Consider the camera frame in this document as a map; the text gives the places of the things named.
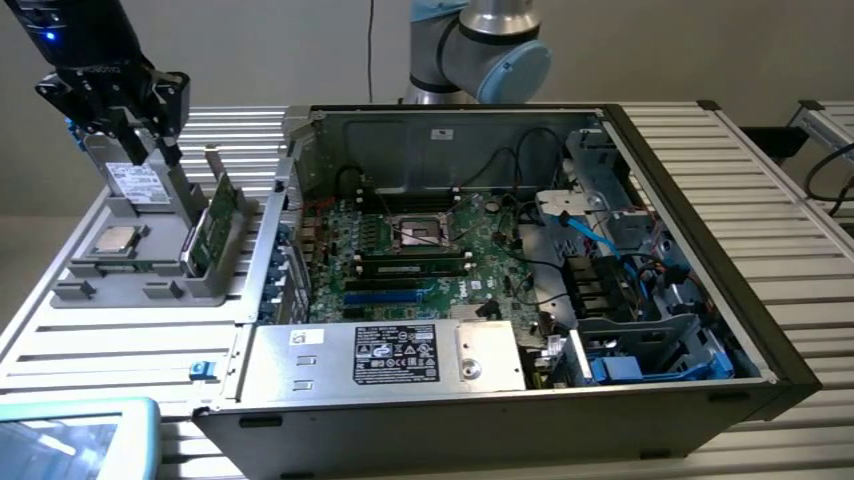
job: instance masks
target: green circuit board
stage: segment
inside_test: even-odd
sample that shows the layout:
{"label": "green circuit board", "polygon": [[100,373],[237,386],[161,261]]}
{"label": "green circuit board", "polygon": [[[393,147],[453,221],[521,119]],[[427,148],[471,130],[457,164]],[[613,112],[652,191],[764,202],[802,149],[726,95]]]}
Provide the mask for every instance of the green circuit board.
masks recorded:
{"label": "green circuit board", "polygon": [[205,275],[209,268],[217,266],[223,256],[237,210],[237,191],[229,175],[223,173],[211,204],[202,215],[187,246],[187,268],[194,276]]}
{"label": "green circuit board", "polygon": [[[447,225],[443,234],[449,245],[443,247],[402,245],[406,237],[398,233],[395,238],[394,221],[389,221],[386,215],[362,214],[346,201],[326,209],[307,211],[302,246],[313,284],[310,322],[473,318],[474,310],[494,299],[501,307],[502,319],[511,321],[517,337],[523,340],[521,344],[541,345],[542,337],[529,333],[538,319],[538,309],[513,297],[505,282],[507,277],[515,287],[529,274],[527,265],[510,258],[493,242],[499,225],[501,230],[510,234],[513,215],[506,215],[503,211],[487,215],[483,208],[487,200],[479,194],[465,197],[458,208],[445,215]],[[405,220],[434,218],[431,215],[401,215],[398,221],[401,217],[406,217]],[[359,279],[354,267],[354,255],[358,252],[407,255],[413,252],[461,251],[471,252],[467,262],[473,266],[465,276],[421,278],[417,302],[359,305],[365,311],[363,318],[343,317],[342,312],[349,307],[345,305],[346,283]],[[519,298],[530,302],[534,295],[521,290]]]}

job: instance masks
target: warning label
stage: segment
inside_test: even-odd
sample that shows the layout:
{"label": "warning label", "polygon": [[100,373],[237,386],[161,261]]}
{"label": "warning label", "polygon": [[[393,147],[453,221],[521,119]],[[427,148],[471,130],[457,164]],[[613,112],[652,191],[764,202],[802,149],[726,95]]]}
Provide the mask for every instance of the warning label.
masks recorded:
{"label": "warning label", "polygon": [[106,165],[119,190],[131,203],[136,205],[170,203],[163,183],[149,164],[138,166],[131,163],[107,163]]}
{"label": "warning label", "polygon": [[433,325],[357,327],[353,379],[359,385],[439,381]]}

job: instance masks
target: barcode sticker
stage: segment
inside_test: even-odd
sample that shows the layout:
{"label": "barcode sticker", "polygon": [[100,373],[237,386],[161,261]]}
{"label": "barcode sticker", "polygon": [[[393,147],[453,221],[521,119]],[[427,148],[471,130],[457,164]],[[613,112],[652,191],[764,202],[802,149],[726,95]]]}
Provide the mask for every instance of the barcode sticker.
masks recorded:
{"label": "barcode sticker", "polygon": [[106,163],[107,170],[122,190],[124,198],[135,205],[169,204],[170,196],[158,178],[158,173],[147,165]]}

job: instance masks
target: cpu socket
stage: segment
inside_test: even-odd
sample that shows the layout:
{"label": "cpu socket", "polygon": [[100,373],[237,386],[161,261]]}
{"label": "cpu socket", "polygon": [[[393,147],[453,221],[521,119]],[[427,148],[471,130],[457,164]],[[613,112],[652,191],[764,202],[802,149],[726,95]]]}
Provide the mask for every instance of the cpu socket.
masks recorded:
{"label": "cpu socket", "polygon": [[449,225],[443,214],[406,215],[393,218],[395,244],[406,247],[447,247]]}

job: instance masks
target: blue pcie slot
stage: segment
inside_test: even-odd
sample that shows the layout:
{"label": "blue pcie slot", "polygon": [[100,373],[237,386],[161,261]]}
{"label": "blue pcie slot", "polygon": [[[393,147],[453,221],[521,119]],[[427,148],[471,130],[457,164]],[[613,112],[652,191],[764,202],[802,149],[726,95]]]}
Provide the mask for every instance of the blue pcie slot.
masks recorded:
{"label": "blue pcie slot", "polygon": [[345,305],[418,303],[418,290],[377,293],[346,293]]}

